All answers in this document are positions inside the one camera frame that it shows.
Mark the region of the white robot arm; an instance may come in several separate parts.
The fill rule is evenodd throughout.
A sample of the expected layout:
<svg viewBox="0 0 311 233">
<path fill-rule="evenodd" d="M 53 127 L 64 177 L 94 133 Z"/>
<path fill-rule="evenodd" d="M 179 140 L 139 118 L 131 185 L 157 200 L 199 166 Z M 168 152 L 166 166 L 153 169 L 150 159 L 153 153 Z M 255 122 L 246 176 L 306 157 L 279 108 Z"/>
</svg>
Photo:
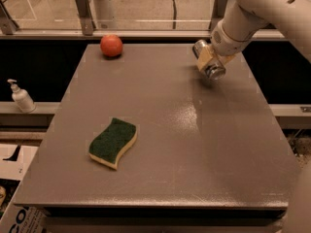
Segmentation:
<svg viewBox="0 0 311 233">
<path fill-rule="evenodd" d="M 311 62 L 311 0 L 234 0 L 211 31 L 209 42 L 197 41 L 193 53 L 198 71 L 209 80 L 224 76 L 225 65 L 268 24 Z M 311 165 L 302 169 L 277 233 L 310 233 Z"/>
</svg>

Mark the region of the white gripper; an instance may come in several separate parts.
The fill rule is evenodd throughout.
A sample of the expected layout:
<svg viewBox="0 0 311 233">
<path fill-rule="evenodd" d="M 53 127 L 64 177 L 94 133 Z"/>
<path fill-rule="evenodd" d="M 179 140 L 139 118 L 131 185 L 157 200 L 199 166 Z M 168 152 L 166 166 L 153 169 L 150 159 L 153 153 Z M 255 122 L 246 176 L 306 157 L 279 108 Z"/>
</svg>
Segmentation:
<svg viewBox="0 0 311 233">
<path fill-rule="evenodd" d="M 239 28 L 228 30 L 225 26 L 225 21 L 223 19 L 220 20 L 212 31 L 212 47 L 206 45 L 198 51 L 198 70 L 200 72 L 205 71 L 215 60 L 215 53 L 221 55 L 220 61 L 223 65 L 226 65 L 235 57 L 236 53 L 247 47 L 250 39 L 251 36 L 248 32 L 243 33 Z"/>
</svg>

